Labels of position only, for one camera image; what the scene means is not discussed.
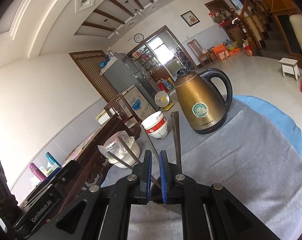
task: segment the blue bottle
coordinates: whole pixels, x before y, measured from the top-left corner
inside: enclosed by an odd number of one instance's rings
[[[51,165],[56,163],[58,165],[58,167],[61,168],[61,164],[58,163],[57,160],[49,152],[46,153],[46,157]]]

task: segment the green round sticker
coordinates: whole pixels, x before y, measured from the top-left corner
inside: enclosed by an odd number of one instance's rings
[[[208,113],[208,108],[204,103],[196,103],[192,107],[192,112],[196,117],[205,117]]]

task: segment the gold kettle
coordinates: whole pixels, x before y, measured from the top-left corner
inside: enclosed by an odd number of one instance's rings
[[[226,101],[212,83],[220,78],[226,86]],[[199,134],[219,129],[227,119],[232,102],[232,85],[227,75],[217,68],[208,68],[201,76],[184,68],[178,70],[175,81],[177,98],[191,128]]]

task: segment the white stool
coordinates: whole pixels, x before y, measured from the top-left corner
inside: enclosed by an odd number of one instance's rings
[[[300,76],[300,71],[297,66],[297,60],[291,58],[282,58],[279,63],[282,64],[282,72],[285,77],[285,73],[293,74],[295,76],[295,80],[297,80],[297,76]]]

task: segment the staircase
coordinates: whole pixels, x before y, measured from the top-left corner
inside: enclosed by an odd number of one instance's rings
[[[265,40],[260,41],[262,49],[258,55],[278,60],[283,57],[290,58],[279,27],[272,19],[270,21],[272,22],[265,24],[267,29],[266,32],[263,32]]]

